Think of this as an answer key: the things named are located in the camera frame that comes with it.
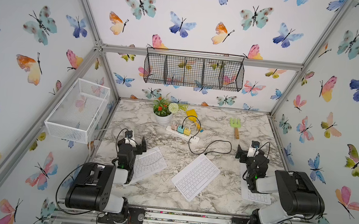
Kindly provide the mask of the yellow USB charger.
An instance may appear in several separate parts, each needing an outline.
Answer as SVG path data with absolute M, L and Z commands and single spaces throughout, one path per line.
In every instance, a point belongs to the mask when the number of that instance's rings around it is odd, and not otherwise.
M 186 136 L 190 136 L 191 135 L 191 130 L 188 129 L 188 128 L 185 128 L 183 134 L 186 135 Z

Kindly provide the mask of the white power strip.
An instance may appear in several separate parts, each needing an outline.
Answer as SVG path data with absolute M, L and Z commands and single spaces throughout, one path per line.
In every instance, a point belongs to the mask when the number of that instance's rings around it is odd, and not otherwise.
M 167 131 L 168 133 L 170 133 L 170 134 L 173 134 L 173 135 L 175 135 L 175 136 L 177 136 L 177 137 L 180 137 L 180 138 L 182 138 L 182 139 L 184 139 L 184 140 L 186 140 L 186 141 L 190 141 L 190 142 L 192 142 L 192 143 L 194 143 L 194 144 L 197 144 L 197 143 L 200 142 L 200 138 L 199 138 L 199 137 L 197 137 L 197 136 L 192 136 L 192 135 L 189 136 L 189 135 L 181 134 L 181 133 L 179 133 L 178 131 L 174 131 L 171 126 L 166 127 L 166 131 Z

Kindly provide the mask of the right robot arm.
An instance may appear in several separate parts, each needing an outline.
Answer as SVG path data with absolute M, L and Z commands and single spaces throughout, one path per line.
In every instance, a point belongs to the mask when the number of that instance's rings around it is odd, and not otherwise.
M 259 202 L 249 217 L 234 217 L 231 224 L 281 224 L 293 218 L 311 220 L 325 210 L 324 201 L 304 172 L 276 170 L 267 176 L 267 153 L 257 147 L 238 147 L 243 199 Z

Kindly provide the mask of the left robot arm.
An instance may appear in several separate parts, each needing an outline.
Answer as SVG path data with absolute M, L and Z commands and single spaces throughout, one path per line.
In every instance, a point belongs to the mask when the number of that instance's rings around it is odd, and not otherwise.
M 116 145 L 118 150 L 114 163 L 101 165 L 89 162 L 81 167 L 66 194 L 67 208 L 107 213 L 113 224 L 124 224 L 131 219 L 127 199 L 112 194 L 112 187 L 131 183 L 136 157 L 147 151 L 146 139 L 142 138 L 138 144 L 132 138 L 124 138 Z

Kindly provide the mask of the left white keyboard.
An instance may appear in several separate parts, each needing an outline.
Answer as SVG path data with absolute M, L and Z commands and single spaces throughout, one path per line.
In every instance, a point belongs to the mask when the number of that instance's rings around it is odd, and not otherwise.
M 129 184 L 134 184 L 167 168 L 166 161 L 159 147 L 149 149 L 135 160 L 134 175 Z

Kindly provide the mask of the white keyboard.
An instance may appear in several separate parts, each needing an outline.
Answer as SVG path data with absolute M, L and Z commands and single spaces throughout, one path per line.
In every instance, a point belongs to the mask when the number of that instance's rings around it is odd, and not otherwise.
M 134 184 L 167 168 L 166 161 L 159 147 L 149 149 L 135 160 L 134 175 L 129 184 Z
M 206 155 L 201 154 L 178 172 L 171 181 L 183 197 L 190 202 L 219 174 L 219 168 Z
M 262 194 L 262 193 L 252 193 L 248 187 L 247 182 L 243 179 L 243 174 L 247 170 L 245 164 L 240 165 L 240 181 L 241 181 L 241 196 L 242 199 L 246 201 L 256 202 L 260 204 L 270 205 L 271 204 L 271 196 L 269 194 Z

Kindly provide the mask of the right white keyboard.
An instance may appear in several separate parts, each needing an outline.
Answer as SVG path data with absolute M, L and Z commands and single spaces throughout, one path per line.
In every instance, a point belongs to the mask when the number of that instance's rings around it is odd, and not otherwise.
M 269 194 L 262 194 L 262 193 L 252 193 L 248 187 L 247 182 L 243 179 L 243 174 L 247 170 L 245 164 L 240 165 L 240 181 L 241 181 L 241 196 L 242 199 L 246 201 L 256 202 L 260 204 L 270 205 L 271 204 L 271 196 Z

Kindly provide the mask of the middle white keyboard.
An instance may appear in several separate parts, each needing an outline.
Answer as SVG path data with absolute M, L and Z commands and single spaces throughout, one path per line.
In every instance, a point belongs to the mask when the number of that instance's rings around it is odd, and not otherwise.
M 219 174 L 219 168 L 206 155 L 201 154 L 178 172 L 171 181 L 183 197 L 190 202 Z

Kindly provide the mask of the potted plant white pot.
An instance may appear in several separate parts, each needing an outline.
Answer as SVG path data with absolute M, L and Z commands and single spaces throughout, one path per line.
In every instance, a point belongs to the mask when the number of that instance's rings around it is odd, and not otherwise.
M 154 100 L 153 113 L 156 116 L 156 122 L 163 126 L 168 126 L 172 120 L 173 115 L 180 111 L 187 111 L 188 104 L 181 102 L 173 96 L 158 97 Z

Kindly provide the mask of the teal USB charger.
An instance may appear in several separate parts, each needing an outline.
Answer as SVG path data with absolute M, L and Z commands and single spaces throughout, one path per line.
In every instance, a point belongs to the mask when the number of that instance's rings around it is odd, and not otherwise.
M 177 132 L 179 132 L 180 134 L 183 134 L 183 133 L 184 133 L 184 127 L 183 127 L 183 125 L 178 126 Z

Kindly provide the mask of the white mesh wall basket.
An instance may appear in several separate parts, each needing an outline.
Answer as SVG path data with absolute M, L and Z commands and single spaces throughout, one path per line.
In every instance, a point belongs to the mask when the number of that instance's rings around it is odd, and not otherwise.
M 78 78 L 45 120 L 52 137 L 86 144 L 108 102 L 110 88 Z

